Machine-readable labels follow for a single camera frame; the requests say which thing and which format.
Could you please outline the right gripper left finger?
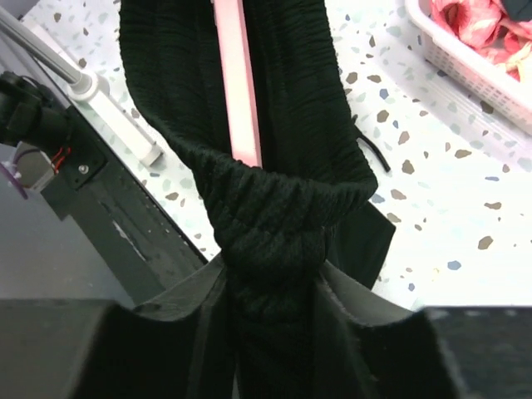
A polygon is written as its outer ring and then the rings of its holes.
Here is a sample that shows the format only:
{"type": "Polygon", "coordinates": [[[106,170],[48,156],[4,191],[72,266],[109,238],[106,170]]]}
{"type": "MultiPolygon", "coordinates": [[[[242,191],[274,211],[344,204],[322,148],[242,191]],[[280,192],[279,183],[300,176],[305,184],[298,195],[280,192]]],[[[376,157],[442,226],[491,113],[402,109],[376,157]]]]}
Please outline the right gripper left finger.
{"type": "Polygon", "coordinates": [[[4,398],[229,398],[224,267],[134,310],[105,300],[4,300],[4,398]]]}

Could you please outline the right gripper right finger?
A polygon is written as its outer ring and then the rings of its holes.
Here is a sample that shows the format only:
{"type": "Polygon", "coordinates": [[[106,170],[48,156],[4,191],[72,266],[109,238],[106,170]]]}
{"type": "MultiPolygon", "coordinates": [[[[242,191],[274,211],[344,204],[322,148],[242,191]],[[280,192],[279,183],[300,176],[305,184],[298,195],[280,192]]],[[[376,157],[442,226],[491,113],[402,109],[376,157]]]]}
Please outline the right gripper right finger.
{"type": "Polygon", "coordinates": [[[528,398],[527,307],[412,312],[324,264],[314,281],[316,398],[528,398]]]}

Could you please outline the black shorts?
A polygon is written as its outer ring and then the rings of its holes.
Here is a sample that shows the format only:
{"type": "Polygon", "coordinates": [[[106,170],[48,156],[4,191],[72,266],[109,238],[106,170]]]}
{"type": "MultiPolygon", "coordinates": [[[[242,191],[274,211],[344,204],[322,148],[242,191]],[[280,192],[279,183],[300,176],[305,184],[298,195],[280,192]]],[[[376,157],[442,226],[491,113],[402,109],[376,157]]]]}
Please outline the black shorts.
{"type": "Polygon", "coordinates": [[[247,1],[263,164],[230,154],[217,19],[208,1],[124,1],[120,48],[138,111],[192,171],[226,267],[244,398],[361,398],[365,368],[330,318],[318,270],[353,239],[361,267],[393,227],[358,146],[325,4],[247,1]]]}

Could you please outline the pink hanger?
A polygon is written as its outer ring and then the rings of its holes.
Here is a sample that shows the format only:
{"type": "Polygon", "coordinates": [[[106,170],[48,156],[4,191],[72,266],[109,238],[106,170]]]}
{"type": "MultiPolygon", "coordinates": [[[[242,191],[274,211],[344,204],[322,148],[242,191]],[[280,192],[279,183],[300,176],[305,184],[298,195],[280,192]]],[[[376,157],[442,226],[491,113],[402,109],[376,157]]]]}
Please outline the pink hanger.
{"type": "Polygon", "coordinates": [[[241,0],[213,0],[232,156],[262,165],[259,119],[241,0]]]}

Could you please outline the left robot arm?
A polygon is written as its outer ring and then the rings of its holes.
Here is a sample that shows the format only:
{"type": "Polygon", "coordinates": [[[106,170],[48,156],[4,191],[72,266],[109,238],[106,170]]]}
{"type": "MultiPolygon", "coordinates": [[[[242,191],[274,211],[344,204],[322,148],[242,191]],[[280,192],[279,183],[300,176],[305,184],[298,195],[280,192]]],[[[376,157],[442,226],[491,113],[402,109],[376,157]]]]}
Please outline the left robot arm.
{"type": "Polygon", "coordinates": [[[48,88],[29,76],[12,71],[1,74],[1,142],[20,142],[52,152],[71,138],[67,111],[55,102],[48,88]]]}

